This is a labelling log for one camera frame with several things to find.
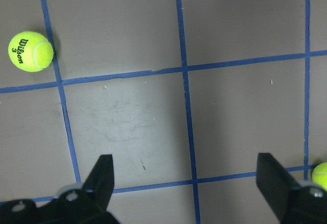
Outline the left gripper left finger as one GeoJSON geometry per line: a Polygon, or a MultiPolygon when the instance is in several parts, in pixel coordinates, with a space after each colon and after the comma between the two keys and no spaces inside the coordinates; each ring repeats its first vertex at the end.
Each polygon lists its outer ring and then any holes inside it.
{"type": "Polygon", "coordinates": [[[101,155],[82,186],[82,190],[106,211],[114,189],[112,155],[101,155]]]}

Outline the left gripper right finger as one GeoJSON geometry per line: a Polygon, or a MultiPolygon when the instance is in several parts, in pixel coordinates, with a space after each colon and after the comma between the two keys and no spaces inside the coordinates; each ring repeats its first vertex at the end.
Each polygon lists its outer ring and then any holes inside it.
{"type": "Polygon", "coordinates": [[[277,219],[285,220],[300,193],[300,184],[270,153],[258,153],[256,185],[277,219]]]}

